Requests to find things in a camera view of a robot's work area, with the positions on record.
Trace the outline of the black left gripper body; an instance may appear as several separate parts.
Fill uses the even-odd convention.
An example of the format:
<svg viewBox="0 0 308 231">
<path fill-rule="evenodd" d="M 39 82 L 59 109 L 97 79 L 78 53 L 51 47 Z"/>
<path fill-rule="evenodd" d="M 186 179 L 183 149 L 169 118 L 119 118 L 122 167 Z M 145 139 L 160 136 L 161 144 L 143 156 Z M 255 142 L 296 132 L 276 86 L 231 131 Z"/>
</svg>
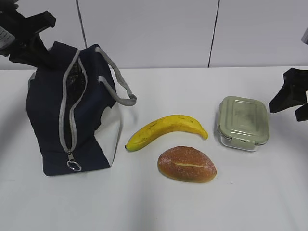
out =
<svg viewBox="0 0 308 231">
<path fill-rule="evenodd" d="M 55 26 L 55 17 L 49 11 L 24 17 L 17 8 L 16 0 L 0 2 L 0 54 L 3 56 L 24 52 L 29 52 L 31 56 L 47 54 L 48 50 L 39 34 Z"/>
</svg>

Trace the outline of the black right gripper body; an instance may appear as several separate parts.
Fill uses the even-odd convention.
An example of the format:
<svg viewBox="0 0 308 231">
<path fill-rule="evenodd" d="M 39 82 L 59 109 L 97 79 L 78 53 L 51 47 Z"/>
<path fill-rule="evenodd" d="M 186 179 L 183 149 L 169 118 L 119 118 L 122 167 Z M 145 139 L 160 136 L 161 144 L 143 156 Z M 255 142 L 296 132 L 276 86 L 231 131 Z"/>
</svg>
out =
<svg viewBox="0 0 308 231">
<path fill-rule="evenodd" d="M 284 83 L 291 92 L 306 92 L 308 90 L 308 71 L 290 68 L 283 74 Z"/>
</svg>

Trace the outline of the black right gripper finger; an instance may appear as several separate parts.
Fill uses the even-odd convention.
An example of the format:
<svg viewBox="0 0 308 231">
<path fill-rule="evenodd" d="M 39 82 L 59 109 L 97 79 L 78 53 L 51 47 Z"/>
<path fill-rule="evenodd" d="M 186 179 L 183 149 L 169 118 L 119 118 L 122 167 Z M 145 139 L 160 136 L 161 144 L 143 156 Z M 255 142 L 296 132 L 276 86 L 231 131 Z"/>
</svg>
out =
<svg viewBox="0 0 308 231">
<path fill-rule="evenodd" d="M 269 111 L 277 113 L 294 106 L 304 105 L 308 102 L 306 92 L 291 92 L 285 83 L 277 95 L 269 103 Z"/>
<path fill-rule="evenodd" d="M 308 103 L 296 109 L 295 116 L 298 122 L 308 121 Z"/>
</svg>

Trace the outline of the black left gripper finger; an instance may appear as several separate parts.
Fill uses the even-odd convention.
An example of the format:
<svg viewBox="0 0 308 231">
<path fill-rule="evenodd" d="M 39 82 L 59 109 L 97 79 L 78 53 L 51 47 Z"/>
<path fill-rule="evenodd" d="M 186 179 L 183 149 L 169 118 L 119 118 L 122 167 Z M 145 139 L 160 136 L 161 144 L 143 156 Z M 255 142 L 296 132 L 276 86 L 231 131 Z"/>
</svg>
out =
<svg viewBox="0 0 308 231">
<path fill-rule="evenodd" d="M 32 67 L 38 67 L 36 56 L 28 50 L 18 49 L 10 54 L 9 60 L 13 63 L 26 64 Z"/>
<path fill-rule="evenodd" d="M 39 34 L 36 34 L 30 39 L 28 48 L 29 63 L 31 66 L 43 66 L 50 69 L 55 69 L 57 67 L 55 58 L 46 49 Z"/>
</svg>

